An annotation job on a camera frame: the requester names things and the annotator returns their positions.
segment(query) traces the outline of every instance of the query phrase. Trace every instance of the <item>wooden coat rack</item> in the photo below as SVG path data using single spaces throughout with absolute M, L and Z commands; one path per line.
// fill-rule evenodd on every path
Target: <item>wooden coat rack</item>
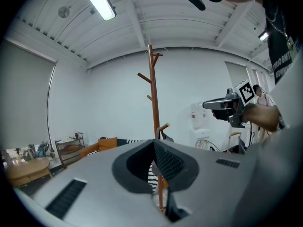
M 158 96 L 157 96 L 157 85 L 156 85 L 156 76 L 155 76 L 155 65 L 159 56 L 163 56 L 163 54 L 157 53 L 154 54 L 152 51 L 152 45 L 148 45 L 148 63 L 150 68 L 150 78 L 138 73 L 138 76 L 150 83 L 151 85 L 151 96 L 147 95 L 147 98 L 152 102 L 152 113 L 153 113 L 153 126 L 154 126 L 154 133 L 155 138 L 157 134 L 157 129 L 160 128 L 160 131 L 165 130 L 169 127 L 169 124 L 165 124 L 160 127 L 160 120 L 159 120 L 159 107 L 158 107 Z M 158 176 L 158 189 L 159 189 L 159 208 L 163 210 L 163 176 Z

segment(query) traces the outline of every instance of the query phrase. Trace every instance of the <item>black shirt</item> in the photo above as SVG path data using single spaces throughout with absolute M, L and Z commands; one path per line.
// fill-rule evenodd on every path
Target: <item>black shirt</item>
M 299 51 L 302 41 L 301 29 L 303 28 L 303 26 L 300 26 L 303 24 L 300 0 L 263 0 L 263 7 L 265 8 L 265 14 L 271 20 L 274 20 L 275 13 L 278 10 L 276 20 L 272 23 L 282 32 L 284 32 L 285 27 L 286 34 L 292 38 L 297 51 Z M 267 32 L 269 34 L 267 39 L 269 57 L 274 70 L 275 83 L 277 83 L 293 61 L 287 46 L 286 36 L 278 32 L 268 19 L 266 19 L 266 22 Z

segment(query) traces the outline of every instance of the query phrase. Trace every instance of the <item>cable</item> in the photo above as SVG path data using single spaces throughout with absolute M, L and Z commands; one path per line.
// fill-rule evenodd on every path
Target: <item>cable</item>
M 250 122 L 250 145 L 249 146 L 251 146 L 251 144 L 252 144 L 252 123 Z
M 265 92 L 265 93 L 269 96 L 269 99 L 271 100 L 270 95 L 269 95 L 262 87 L 260 87 L 260 88 L 261 88 L 261 90 L 262 90 L 263 92 Z

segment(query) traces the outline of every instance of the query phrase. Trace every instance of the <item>white shirt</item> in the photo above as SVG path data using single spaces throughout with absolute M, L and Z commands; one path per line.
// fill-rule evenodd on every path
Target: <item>white shirt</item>
M 272 103 L 270 101 L 269 95 L 265 95 L 262 93 L 261 97 L 258 97 L 257 104 L 272 107 Z

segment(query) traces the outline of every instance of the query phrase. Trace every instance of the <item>fluorescent light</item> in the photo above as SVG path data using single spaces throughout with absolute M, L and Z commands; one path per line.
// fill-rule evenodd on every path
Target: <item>fluorescent light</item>
M 259 35 L 260 41 L 265 40 L 268 37 L 268 33 L 264 31 L 262 34 Z
M 96 10 L 101 14 L 105 21 L 116 16 L 116 12 L 109 0 L 90 0 Z

